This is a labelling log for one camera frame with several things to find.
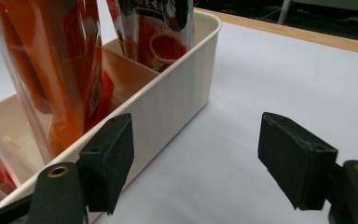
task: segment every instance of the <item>plastic bag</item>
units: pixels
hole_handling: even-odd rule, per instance
[[[44,167],[37,149],[21,147],[16,136],[0,129],[0,178],[13,188],[19,187]]]
[[[106,0],[127,57],[163,71],[193,47],[192,0]]]
[[[45,163],[110,111],[96,0],[0,0],[0,49]]]

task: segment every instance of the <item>clamp jaw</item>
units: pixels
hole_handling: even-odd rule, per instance
[[[293,207],[322,210],[331,224],[358,224],[358,161],[336,164],[338,150],[289,118],[264,113],[258,158]]]

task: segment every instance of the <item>wooden table edge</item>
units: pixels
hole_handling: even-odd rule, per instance
[[[312,31],[301,30],[285,25],[252,20],[244,17],[229,15],[226,13],[215,12],[202,8],[196,8],[196,10],[214,14],[215,16],[219,17],[223,22],[236,24],[243,27],[248,27],[248,28],[265,31],[277,35],[285,35],[285,36],[302,39],[318,44],[323,44],[338,49],[346,49],[346,50],[358,52],[358,40],[348,39],[348,38],[334,36],[334,35],[325,35]]]

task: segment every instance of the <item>white table surface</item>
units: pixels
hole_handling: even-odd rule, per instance
[[[13,91],[0,56],[0,100]],[[328,223],[329,203],[295,211],[257,158],[265,111],[358,160],[358,53],[224,23],[209,103],[95,223]]]

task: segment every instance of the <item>red packaging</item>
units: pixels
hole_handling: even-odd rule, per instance
[[[163,71],[193,46],[192,0],[106,0],[127,57]]]
[[[45,162],[110,111],[96,0],[0,0],[0,48]]]

